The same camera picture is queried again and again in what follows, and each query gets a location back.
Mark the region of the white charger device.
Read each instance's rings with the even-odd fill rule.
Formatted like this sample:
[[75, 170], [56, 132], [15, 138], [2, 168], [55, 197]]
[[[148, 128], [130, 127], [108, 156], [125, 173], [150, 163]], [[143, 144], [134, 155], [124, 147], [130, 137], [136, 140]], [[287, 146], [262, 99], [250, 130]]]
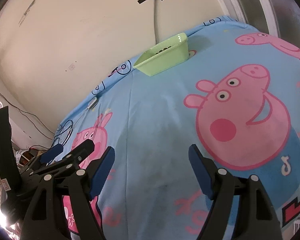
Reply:
[[92, 98], [87, 105], [87, 110], [92, 110], [97, 104], [98, 104], [98, 98], [97, 97]]

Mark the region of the blue cartoon pig bedsheet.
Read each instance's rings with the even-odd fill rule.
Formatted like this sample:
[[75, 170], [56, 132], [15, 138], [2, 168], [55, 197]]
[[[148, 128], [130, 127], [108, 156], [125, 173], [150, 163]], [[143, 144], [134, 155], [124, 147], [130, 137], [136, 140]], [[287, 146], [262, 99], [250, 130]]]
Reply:
[[[58, 132], [89, 160], [115, 162], [93, 212], [107, 239], [195, 239], [211, 201], [188, 150], [234, 176], [257, 175], [285, 229], [300, 216], [300, 48], [226, 16], [186, 32], [190, 58], [147, 76], [116, 67]], [[94, 97], [98, 104], [87, 110]]]

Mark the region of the light green plastic basin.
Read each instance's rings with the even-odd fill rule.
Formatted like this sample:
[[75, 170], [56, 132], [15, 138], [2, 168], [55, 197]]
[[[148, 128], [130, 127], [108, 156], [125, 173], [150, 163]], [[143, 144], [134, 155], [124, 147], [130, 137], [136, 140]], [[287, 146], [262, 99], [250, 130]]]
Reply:
[[179, 33], [145, 51], [133, 68], [147, 76], [157, 75], [189, 59], [188, 36]]

